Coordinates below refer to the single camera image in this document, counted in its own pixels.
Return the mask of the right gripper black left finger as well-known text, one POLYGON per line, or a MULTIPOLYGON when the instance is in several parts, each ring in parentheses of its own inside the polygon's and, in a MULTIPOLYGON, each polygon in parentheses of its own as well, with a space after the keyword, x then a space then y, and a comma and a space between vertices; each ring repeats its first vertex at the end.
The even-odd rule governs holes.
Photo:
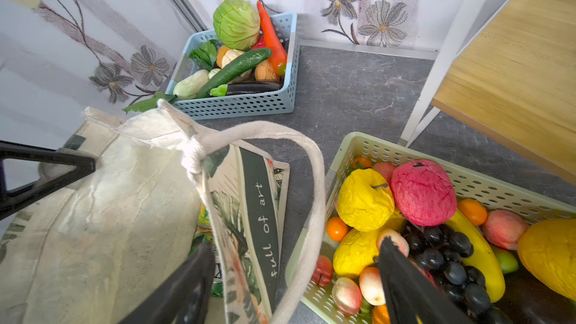
POLYGON ((215 276, 212 245, 204 242, 122 323, 204 323, 215 276))

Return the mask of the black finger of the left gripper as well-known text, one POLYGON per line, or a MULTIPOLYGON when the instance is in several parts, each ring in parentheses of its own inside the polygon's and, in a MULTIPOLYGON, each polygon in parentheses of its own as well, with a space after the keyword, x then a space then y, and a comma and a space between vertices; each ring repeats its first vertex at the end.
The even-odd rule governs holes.
POLYGON ((27 161, 37 164, 38 179, 10 189, 1 165, 1 219, 27 208, 44 197, 91 175, 97 169, 92 155, 68 148, 54 150, 1 141, 1 162, 27 161))

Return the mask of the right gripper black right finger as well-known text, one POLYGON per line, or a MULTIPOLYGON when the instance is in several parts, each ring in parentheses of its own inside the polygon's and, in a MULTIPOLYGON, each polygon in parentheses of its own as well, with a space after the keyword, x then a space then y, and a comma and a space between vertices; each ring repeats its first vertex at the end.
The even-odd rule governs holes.
POLYGON ((471 323, 472 320, 440 291, 385 237, 378 269, 391 323, 471 323))

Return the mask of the cream canvas grocery bag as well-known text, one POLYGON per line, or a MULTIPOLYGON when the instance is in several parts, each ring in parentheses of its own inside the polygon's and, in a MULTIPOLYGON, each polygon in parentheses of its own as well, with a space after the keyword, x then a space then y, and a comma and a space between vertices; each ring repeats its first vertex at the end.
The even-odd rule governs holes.
POLYGON ((3 323, 122 323, 204 242, 216 267, 203 323, 289 322, 326 216, 323 156, 312 139, 269 121, 213 130, 161 100, 129 120, 87 108, 59 149, 94 156, 97 169, 5 219, 3 323), (306 251, 283 295, 290 167, 253 139, 293 141, 313 170, 306 251))

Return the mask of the yellow apple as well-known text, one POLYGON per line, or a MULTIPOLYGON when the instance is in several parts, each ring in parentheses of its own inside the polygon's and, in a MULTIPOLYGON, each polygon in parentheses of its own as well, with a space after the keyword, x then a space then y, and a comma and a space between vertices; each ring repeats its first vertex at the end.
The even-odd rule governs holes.
POLYGON ((346 177, 337 198, 337 213, 348 226, 370 232, 394 214, 395 201, 386 179, 373 169, 357 169, 346 177))

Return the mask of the black grape bunch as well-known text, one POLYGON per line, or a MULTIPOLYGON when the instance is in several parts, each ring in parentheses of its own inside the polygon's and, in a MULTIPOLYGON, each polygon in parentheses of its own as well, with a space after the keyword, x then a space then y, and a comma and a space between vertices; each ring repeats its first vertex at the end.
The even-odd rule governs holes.
POLYGON ((491 302, 482 272, 464 263, 474 252, 466 235, 446 223, 420 228, 409 223, 401 235, 407 241, 408 258, 474 323, 513 322, 491 302))

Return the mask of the yellow banana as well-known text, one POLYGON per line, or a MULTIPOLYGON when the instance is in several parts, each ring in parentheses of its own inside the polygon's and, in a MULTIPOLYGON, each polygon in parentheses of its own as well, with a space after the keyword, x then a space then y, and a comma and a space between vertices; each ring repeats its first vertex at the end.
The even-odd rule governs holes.
POLYGON ((498 302, 506 291, 505 279, 500 263, 493 250, 480 231, 456 210, 456 213, 446 222, 456 232, 461 232, 471 241, 474 252, 472 256, 464 258, 463 262, 468 266, 479 269, 485 277, 487 294, 492 303, 498 302))

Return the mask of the pink wrinkled apple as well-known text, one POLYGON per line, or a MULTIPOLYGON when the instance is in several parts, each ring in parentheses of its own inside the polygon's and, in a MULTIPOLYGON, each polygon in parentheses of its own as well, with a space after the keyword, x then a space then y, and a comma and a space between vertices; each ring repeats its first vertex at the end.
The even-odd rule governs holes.
POLYGON ((394 201, 412 224, 433 227, 457 211, 458 201, 446 171, 431 160, 413 160, 398 166, 391 177, 394 201))

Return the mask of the dark purple eggplant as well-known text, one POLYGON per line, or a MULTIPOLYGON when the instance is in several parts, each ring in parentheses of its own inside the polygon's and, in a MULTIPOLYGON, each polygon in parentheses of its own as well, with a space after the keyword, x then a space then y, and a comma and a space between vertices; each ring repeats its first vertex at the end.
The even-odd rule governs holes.
POLYGON ((276 92, 282 89, 283 85, 279 82, 237 82, 232 84, 219 85, 210 90, 211 97, 224 97, 233 95, 251 95, 264 92, 276 92))

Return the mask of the blue plastic vegetable basket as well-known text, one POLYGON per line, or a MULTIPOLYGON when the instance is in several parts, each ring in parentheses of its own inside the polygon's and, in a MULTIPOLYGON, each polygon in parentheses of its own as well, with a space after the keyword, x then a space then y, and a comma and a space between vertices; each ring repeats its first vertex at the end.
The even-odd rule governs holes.
MULTIPOLYGON (((279 91, 261 94, 243 94, 224 97, 208 97, 197 100, 176 101, 173 106, 192 119, 228 119, 246 116, 266 116, 291 113, 295 109, 300 43, 297 33, 296 13, 279 13, 270 16, 277 37, 283 42, 287 53, 286 75, 279 91)), ((201 31, 187 39, 183 51, 169 80, 165 93, 171 95, 176 84, 201 69, 189 57, 201 43, 216 39, 214 30, 201 31)))

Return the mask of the green cucumber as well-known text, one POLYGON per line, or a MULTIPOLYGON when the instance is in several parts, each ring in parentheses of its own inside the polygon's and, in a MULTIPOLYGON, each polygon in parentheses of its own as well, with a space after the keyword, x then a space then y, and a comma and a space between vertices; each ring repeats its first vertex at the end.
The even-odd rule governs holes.
POLYGON ((209 79, 207 84, 198 91, 196 98, 207 98, 212 89, 227 84, 244 72, 255 68, 267 60, 271 54, 272 50, 269 48, 254 49, 241 54, 209 79))

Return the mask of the white wooden two-tier shelf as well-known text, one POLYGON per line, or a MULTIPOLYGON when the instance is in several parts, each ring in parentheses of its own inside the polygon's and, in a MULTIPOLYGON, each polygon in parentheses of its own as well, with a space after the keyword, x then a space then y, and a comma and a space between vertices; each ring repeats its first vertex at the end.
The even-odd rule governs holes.
POLYGON ((446 113, 575 182, 575 0, 463 0, 399 143, 446 113))

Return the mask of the green leafy vegetable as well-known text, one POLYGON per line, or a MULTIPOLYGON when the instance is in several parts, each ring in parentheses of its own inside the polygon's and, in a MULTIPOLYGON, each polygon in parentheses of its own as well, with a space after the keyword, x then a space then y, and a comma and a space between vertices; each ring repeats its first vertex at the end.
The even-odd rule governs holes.
POLYGON ((194 49, 189 58, 194 60, 202 69, 211 71, 218 67, 218 48, 216 40, 201 43, 198 49, 194 49))

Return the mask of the white garlic bulb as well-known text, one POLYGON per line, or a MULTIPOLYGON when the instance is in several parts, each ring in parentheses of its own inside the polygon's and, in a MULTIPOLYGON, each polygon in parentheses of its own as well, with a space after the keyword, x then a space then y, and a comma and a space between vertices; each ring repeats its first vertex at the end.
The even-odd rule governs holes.
POLYGON ((228 64, 230 64, 233 60, 237 59, 245 52, 237 49, 228 49, 225 54, 222 55, 220 59, 220 68, 225 68, 228 64))

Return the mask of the red chili pepper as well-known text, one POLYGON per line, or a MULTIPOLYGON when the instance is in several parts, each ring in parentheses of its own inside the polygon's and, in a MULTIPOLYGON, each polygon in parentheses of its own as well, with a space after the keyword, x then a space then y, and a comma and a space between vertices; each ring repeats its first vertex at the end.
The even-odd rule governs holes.
POLYGON ((263 35, 264 44, 271 50, 271 55, 268 58, 276 74, 282 77, 286 73, 287 68, 287 53, 276 35, 275 27, 272 24, 271 18, 268 15, 264 5, 261 1, 256 3, 257 10, 260 17, 261 30, 263 35))

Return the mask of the green cabbage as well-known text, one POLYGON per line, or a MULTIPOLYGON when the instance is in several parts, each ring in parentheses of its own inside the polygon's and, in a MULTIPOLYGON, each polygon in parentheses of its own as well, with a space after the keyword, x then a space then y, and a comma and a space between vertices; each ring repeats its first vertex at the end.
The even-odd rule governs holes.
POLYGON ((214 32, 234 50, 247 50, 258 41, 260 16, 249 1, 224 0, 213 13, 214 32))

